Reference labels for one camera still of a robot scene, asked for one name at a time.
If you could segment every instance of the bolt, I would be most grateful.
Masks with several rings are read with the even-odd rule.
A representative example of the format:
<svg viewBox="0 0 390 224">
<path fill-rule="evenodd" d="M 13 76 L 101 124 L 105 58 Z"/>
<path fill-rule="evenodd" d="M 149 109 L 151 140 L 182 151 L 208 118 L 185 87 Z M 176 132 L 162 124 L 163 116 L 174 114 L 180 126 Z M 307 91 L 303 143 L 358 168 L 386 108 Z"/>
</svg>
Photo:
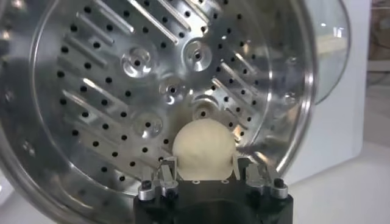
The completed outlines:
<svg viewBox="0 0 390 224">
<path fill-rule="evenodd" d="M 168 200 L 173 200 L 173 199 L 175 199 L 175 197 L 176 197 L 176 194 L 175 194 L 174 191 L 172 191 L 172 190 L 168 190 L 168 191 L 167 191 L 167 193 L 166 193 L 166 198 L 167 198 Z"/>
<path fill-rule="evenodd" d="M 150 180 L 142 181 L 141 187 L 143 190 L 149 190 L 152 188 L 152 182 Z"/>
<path fill-rule="evenodd" d="M 274 179 L 274 186 L 276 188 L 284 188 L 285 187 L 285 182 L 282 179 L 280 179 L 280 178 L 276 178 L 276 179 Z"/>
</svg>

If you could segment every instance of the white dough ball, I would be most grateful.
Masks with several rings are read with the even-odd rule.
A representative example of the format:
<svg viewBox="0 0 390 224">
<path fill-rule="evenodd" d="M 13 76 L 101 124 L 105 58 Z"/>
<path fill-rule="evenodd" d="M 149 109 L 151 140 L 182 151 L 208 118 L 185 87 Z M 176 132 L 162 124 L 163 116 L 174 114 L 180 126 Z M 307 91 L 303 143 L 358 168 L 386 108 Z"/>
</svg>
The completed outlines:
<svg viewBox="0 0 390 224">
<path fill-rule="evenodd" d="M 233 170 L 233 134 L 212 119 L 193 121 L 177 134 L 173 155 L 184 180 L 225 180 Z"/>
</svg>

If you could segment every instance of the white surface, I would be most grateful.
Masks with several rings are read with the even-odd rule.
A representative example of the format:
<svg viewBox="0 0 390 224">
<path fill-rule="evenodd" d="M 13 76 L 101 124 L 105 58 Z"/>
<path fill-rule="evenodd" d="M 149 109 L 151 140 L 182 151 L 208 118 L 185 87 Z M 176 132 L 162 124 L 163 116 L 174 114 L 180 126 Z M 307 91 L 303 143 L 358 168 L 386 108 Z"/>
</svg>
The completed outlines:
<svg viewBox="0 0 390 224">
<path fill-rule="evenodd" d="M 295 223 L 390 223 L 389 96 L 390 86 L 367 92 L 359 157 L 290 187 Z"/>
<path fill-rule="evenodd" d="M 370 0 L 344 0 L 352 23 L 346 71 L 314 111 L 300 152 L 286 174 L 295 183 L 357 156 L 362 148 Z"/>
</svg>

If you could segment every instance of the white washing machine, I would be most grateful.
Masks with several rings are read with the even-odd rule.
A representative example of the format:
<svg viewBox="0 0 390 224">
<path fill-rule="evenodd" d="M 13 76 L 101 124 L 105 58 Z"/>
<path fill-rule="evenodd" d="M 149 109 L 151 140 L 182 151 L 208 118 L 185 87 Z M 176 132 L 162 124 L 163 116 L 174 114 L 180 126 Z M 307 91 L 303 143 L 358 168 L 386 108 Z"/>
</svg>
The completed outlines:
<svg viewBox="0 0 390 224">
<path fill-rule="evenodd" d="M 314 22 L 327 29 L 325 37 L 321 36 L 321 30 L 316 30 L 319 54 L 337 51 L 338 47 L 345 46 L 349 36 L 346 37 L 343 31 L 346 27 L 338 26 L 340 12 L 333 10 L 335 4 L 339 2 L 326 0 L 306 0 L 306 2 L 310 6 Z M 296 183 L 352 159 L 359 155 L 362 148 L 371 2 L 370 0 L 343 0 L 343 3 L 348 11 L 350 22 L 349 59 L 340 80 L 337 71 L 342 68 L 334 68 L 332 61 L 325 61 L 320 65 L 323 67 L 320 68 L 320 71 L 323 69 L 322 72 L 335 69 L 334 73 L 327 73 L 329 77 L 320 78 L 321 94 L 327 95 L 326 89 L 333 88 L 335 82 L 337 85 L 329 96 L 319 100 L 315 107 L 309 131 L 299 154 L 285 175 L 288 184 Z M 334 31 L 334 36 L 330 39 L 327 36 L 329 30 Z M 11 185 L 3 176 L 0 177 L 0 222 L 2 224 L 53 223 L 22 199 L 18 193 L 13 192 Z"/>
</svg>

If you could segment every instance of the perforated metal surface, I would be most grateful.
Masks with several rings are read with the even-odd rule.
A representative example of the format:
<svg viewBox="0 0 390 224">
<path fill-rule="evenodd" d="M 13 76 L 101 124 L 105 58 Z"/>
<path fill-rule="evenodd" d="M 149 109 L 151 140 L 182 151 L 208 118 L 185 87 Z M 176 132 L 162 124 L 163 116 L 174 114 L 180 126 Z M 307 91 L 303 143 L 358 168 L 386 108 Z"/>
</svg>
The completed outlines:
<svg viewBox="0 0 390 224">
<path fill-rule="evenodd" d="M 292 159 L 314 93 L 299 1 L 15 2 L 2 31 L 3 160 L 52 217 L 131 222 L 141 168 L 195 119 L 224 124 L 241 153 L 281 173 Z"/>
</svg>

